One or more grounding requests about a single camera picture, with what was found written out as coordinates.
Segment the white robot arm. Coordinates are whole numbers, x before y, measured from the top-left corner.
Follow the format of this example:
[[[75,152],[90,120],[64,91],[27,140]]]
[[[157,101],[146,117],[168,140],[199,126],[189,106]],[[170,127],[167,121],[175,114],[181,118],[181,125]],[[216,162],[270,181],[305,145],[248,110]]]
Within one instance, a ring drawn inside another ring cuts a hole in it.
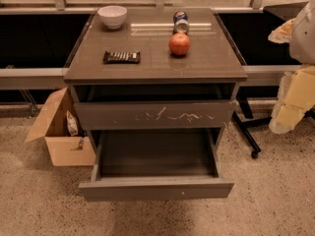
[[[284,73],[269,124],[273,133],[285,134],[315,105],[315,0],[274,29],[268,40],[288,43],[290,57],[301,64],[295,72]]]

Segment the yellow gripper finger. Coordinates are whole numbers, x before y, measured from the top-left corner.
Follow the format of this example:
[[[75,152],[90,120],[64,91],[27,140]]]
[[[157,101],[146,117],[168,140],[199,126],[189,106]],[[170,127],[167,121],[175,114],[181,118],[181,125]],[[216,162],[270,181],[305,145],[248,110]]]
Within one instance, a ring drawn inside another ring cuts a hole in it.
[[[289,43],[294,21],[295,19],[290,19],[274,29],[269,34],[268,40],[278,44]]]
[[[285,72],[269,123],[270,130],[275,134],[293,130],[314,105],[315,66],[304,64],[295,72]]]

